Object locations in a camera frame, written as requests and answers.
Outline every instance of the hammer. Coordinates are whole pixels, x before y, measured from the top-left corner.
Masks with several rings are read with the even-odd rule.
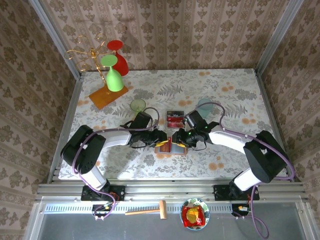
[[[167,219],[167,206],[166,206],[165,200],[159,201],[159,209],[127,211],[125,215],[148,214],[148,213],[159,213],[159,212],[160,212],[160,219]]]

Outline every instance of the small box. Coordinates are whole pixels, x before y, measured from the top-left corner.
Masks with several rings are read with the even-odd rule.
[[[185,111],[169,110],[165,116],[168,128],[185,128]]]

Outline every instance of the green glass cup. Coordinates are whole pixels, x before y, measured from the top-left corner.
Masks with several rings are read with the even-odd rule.
[[[105,76],[105,81],[108,86],[108,89],[111,92],[119,92],[124,88],[124,81],[121,74],[112,68],[117,63],[118,59],[114,55],[106,55],[101,58],[101,64],[104,67],[110,67],[110,70]]]
[[[135,99],[130,103],[132,111],[139,113],[146,108],[146,102],[143,99]]]

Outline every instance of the hammer handle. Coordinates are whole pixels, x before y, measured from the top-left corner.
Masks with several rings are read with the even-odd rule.
[[[158,213],[160,209],[143,210],[143,211],[127,211],[125,215],[136,215],[136,214],[148,214],[148,213]]]

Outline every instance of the red food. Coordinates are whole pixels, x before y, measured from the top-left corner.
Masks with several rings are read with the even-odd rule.
[[[191,213],[191,215],[196,216],[195,221],[190,222],[190,219],[187,217],[187,213]],[[187,227],[195,227],[195,226],[204,226],[206,224],[205,216],[202,211],[201,206],[194,206],[194,207],[182,207],[182,221],[185,228]]]

